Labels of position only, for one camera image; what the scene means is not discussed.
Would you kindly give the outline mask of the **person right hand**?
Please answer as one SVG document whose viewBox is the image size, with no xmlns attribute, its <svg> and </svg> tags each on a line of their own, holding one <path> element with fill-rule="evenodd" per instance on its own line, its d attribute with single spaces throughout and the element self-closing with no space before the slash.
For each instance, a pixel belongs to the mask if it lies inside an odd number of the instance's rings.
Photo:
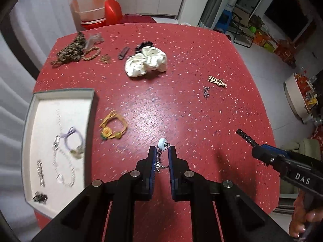
<svg viewBox="0 0 323 242">
<path fill-rule="evenodd" d="M 294 202 L 294 213 L 288 230 L 289 235 L 293 238 L 298 238 L 300 234 L 305 232 L 306 222 L 320 222 L 322 220 L 322 207 L 306 212 L 304 196 L 305 192 L 300 190 Z"/>
</svg>

